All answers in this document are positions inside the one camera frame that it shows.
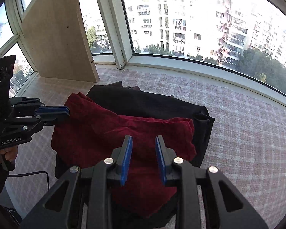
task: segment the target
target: red cloth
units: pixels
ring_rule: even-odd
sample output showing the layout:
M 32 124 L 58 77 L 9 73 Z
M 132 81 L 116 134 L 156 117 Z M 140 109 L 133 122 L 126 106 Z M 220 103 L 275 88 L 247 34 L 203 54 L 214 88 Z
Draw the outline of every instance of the red cloth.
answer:
M 133 137 L 133 151 L 124 187 L 112 189 L 112 198 L 127 210 L 150 216 L 176 192 L 160 181 L 155 138 L 162 135 L 165 145 L 178 157 L 192 160 L 196 155 L 191 143 L 194 125 L 191 119 L 160 120 L 117 115 L 94 103 L 84 94 L 72 93 L 66 104 L 70 119 L 55 126 L 52 148 L 68 165 L 87 168 L 110 157 L 122 146 L 125 135 Z

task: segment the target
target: black cable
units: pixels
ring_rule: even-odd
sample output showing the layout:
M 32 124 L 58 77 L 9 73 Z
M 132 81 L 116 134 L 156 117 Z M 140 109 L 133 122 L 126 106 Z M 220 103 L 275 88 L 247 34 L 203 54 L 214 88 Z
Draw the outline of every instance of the black cable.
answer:
M 24 173 L 24 174 L 8 175 L 8 177 L 27 177 L 27 176 L 36 175 L 36 174 L 46 174 L 47 175 L 47 184 L 48 184 L 48 191 L 49 191 L 49 189 L 50 189 L 49 174 L 46 171 L 35 171 L 35 172 Z

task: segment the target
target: blue gripper pad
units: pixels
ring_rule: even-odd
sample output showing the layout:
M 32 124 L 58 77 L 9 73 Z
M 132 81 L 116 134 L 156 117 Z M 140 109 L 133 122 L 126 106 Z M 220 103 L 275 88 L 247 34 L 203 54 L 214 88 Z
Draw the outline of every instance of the blue gripper pad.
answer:
M 124 155 L 124 159 L 123 159 L 122 167 L 121 167 L 121 179 L 120 179 L 121 186 L 124 186 L 127 180 L 131 153 L 132 153 L 132 137 L 130 136 L 127 142 L 127 147 L 126 147 L 126 151 L 125 151 L 125 155 Z
M 48 107 L 39 107 L 36 111 L 36 114 L 42 114 L 42 113 L 56 113 L 56 112 L 68 112 L 69 109 L 67 106 L 48 106 Z
M 158 167 L 160 170 L 160 179 L 162 183 L 165 185 L 166 183 L 166 169 L 165 169 L 165 163 L 164 163 L 164 158 L 160 146 L 160 142 L 158 137 L 156 137 L 156 156 L 157 156 L 157 161 L 158 161 Z

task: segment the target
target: round metal bolt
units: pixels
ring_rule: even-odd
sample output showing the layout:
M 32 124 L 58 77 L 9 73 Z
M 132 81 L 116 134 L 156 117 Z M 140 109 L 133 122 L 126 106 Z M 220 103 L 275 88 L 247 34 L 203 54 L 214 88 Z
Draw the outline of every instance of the round metal bolt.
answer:
M 72 167 L 70 168 L 70 172 L 71 172 L 71 173 L 76 173 L 76 172 L 78 172 L 78 170 L 79 170 L 79 168 L 78 168 L 77 166 L 72 166 Z
M 217 173 L 218 169 L 215 166 L 210 166 L 209 167 L 209 171 L 212 172 L 212 173 Z
M 114 162 L 114 160 L 111 157 L 109 157 L 109 158 L 106 158 L 104 160 L 104 162 L 105 162 L 105 164 L 112 164 Z
M 174 162 L 175 162 L 176 164 L 181 164 L 181 163 L 183 163 L 183 159 L 180 158 L 180 157 L 175 157 L 175 158 L 174 158 Z

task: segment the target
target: plaid tablecloth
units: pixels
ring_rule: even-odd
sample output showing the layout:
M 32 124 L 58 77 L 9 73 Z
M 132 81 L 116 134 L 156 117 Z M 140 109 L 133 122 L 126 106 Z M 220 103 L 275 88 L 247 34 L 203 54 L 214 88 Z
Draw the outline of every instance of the plaid tablecloth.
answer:
M 142 91 L 206 106 L 216 118 L 202 168 L 215 165 L 274 228 L 286 214 L 286 108 L 226 87 L 185 77 L 117 70 L 98 66 L 101 81 L 122 81 Z M 71 92 L 87 93 L 93 83 L 37 76 L 23 96 L 40 98 L 47 106 L 63 105 Z M 45 170 L 54 177 L 53 127 L 45 127 L 29 143 L 19 146 L 13 174 Z M 17 202 L 28 213 L 47 191 L 45 176 L 9 178 Z

